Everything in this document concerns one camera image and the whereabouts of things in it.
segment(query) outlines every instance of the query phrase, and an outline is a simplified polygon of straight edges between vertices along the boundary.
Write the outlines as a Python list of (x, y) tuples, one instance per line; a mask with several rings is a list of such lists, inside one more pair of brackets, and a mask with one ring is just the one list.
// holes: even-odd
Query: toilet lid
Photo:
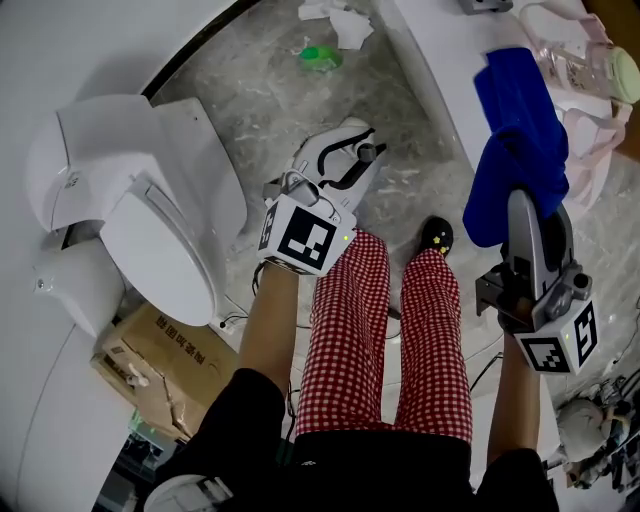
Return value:
[[(206, 325), (215, 311), (209, 279), (186, 230), (170, 220), (181, 218), (180, 213), (168, 200), (162, 201), (161, 210), (152, 200), (158, 194), (153, 185), (138, 190), (134, 185), (109, 214), (100, 236), (145, 299), (179, 322)], [(169, 215), (164, 212), (168, 206), (175, 210), (166, 212)]]

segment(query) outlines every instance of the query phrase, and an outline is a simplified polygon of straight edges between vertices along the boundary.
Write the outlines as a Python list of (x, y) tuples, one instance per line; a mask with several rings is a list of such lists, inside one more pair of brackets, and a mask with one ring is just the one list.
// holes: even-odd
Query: red and white checkered pants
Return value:
[(471, 399), (460, 348), (458, 283), (436, 250), (407, 266), (402, 283), (402, 386), (394, 425), (381, 421), (389, 307), (389, 255), (358, 232), (318, 280), (297, 435), (328, 430), (438, 434), (471, 443)]

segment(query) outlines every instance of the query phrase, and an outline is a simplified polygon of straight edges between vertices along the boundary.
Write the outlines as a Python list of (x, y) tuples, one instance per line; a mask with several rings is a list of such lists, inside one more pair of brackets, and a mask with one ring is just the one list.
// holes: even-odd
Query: blue cloth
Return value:
[(526, 48), (508, 48), (487, 57), (489, 65), (475, 86), (492, 135), (463, 216), (480, 247), (507, 241), (507, 203), (514, 189), (528, 191), (542, 218), (554, 213), (569, 191), (567, 133), (533, 55)]

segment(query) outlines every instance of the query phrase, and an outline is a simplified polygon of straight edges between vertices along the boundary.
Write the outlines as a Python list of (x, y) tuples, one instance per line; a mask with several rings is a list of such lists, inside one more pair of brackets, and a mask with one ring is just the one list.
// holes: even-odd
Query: black slipper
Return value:
[(422, 238), (418, 254), (427, 249), (435, 249), (445, 259), (453, 246), (453, 228), (441, 217), (429, 217), (422, 228)]

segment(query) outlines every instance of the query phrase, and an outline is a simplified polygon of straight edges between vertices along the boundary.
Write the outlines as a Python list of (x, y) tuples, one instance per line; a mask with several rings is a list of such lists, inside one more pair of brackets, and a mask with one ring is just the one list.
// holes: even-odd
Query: marble floor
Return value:
[[(462, 346), (474, 379), (500, 350), (495, 314), (475, 313), (475, 279), (500, 260), (497, 249), (475, 247), (462, 226), (473, 172), (441, 141), (438, 127), (414, 97), (370, 4), (350, 1), (373, 15), (374, 34), (361, 51), (344, 52), (339, 69), (317, 74), (299, 69), (306, 46), (337, 43), (328, 20), (301, 22), (300, 0), (262, 0), (225, 27), (191, 58), (154, 97), (154, 104), (198, 97), (235, 166), (248, 203), (247, 224), (227, 255), (227, 293), (248, 310), (253, 295), (256, 242), (264, 219), (263, 183), (279, 176), (306, 137), (335, 127), (348, 115), (361, 117), (389, 145), (386, 165), (357, 211), (359, 225), (388, 245), (392, 303), (397, 305), (402, 270), (416, 234), (431, 214), (453, 224), (456, 240), (449, 263), (461, 288)], [(554, 401), (600, 379), (609, 360), (627, 344), (640, 293), (640, 165), (614, 158), (605, 191), (575, 228), (576, 254), (593, 276), (599, 297), (602, 347), (578, 378), (548, 379)], [(308, 325), (313, 279), (301, 284), (298, 321)], [(233, 346), (243, 321), (225, 334)], [(390, 321), (389, 333), (398, 332)], [(393, 404), (400, 382), (400, 340), (388, 342), (384, 395)], [(299, 329), (292, 382), (298, 387), (309, 347), (309, 331)], [(627, 353), (621, 368), (637, 366), (639, 351)], [(477, 393), (496, 385), (499, 365), (483, 378)], [(392, 418), (394, 407), (385, 408)]]

